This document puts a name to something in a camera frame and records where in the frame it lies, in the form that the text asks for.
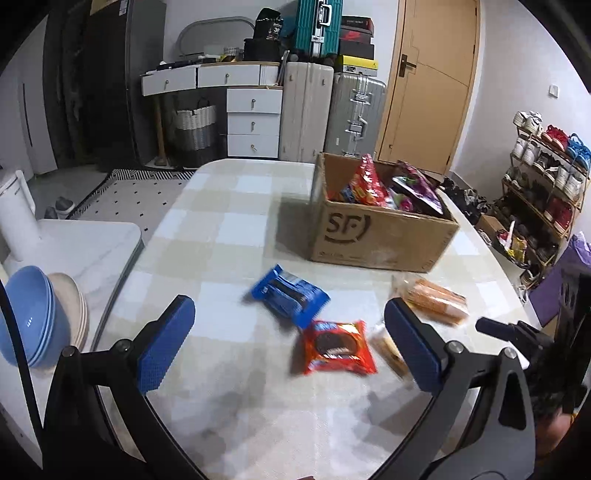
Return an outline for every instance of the red oreo package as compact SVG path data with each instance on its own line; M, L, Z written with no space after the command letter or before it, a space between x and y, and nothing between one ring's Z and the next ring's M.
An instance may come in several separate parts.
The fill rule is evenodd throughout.
M365 341L365 322L336 323L314 320L304 330L304 375L322 370L348 370L361 375L377 373Z

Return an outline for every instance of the oreo package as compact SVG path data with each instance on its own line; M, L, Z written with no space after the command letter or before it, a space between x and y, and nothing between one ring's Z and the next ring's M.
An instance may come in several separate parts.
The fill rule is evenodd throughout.
M275 265L251 290L271 310L305 329L330 297L315 285Z
M304 330L304 375L322 370L348 370L361 375L377 373L365 341L365 322L336 323L315 320Z

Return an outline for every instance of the blue gripper pad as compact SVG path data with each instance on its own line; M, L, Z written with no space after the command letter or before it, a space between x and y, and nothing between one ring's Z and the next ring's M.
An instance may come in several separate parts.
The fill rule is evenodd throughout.
M408 365L418 387L424 392L435 394L441 389L441 361L429 346L416 325L424 325L402 299L390 300L384 310L386 330L396 343L402 358Z
M159 327L137 362L136 379L142 395L156 390L195 321L195 303L179 295L156 322Z

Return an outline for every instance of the blue shoe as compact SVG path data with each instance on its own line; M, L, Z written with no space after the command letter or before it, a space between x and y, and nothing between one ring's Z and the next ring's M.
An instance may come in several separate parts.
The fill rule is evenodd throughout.
M572 134L569 137L569 146L564 150L564 153L574 160L579 154L580 147L584 147L583 142L577 134Z
M579 147L579 152L574 161L581 165L586 171L589 171L589 168L591 167L591 151L582 145Z

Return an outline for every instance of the white drawer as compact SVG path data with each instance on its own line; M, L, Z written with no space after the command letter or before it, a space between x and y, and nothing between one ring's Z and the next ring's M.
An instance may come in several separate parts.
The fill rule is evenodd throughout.
M277 158L279 135L228 135L228 157Z
M258 85L260 72L260 65L203 65L197 75L197 84L199 88Z
M279 135L281 116L277 113L229 113L228 133Z
M281 113L282 89L229 88L227 110L242 113Z
M197 86L197 67L189 65L179 69L161 70L152 75L142 77L142 94L144 96L158 93L191 90Z

